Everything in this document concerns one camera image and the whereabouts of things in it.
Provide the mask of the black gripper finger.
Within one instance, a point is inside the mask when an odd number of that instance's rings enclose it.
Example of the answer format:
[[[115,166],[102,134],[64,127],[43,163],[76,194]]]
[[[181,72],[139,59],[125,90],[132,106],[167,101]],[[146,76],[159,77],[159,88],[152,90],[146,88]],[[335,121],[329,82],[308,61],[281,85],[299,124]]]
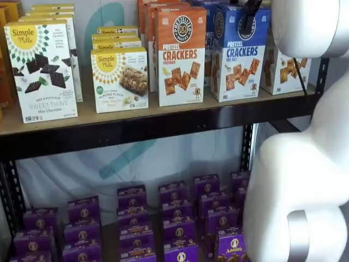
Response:
[[[242,30],[252,30],[253,20],[262,4],[262,0],[247,0],[244,4],[245,14],[242,17]]]

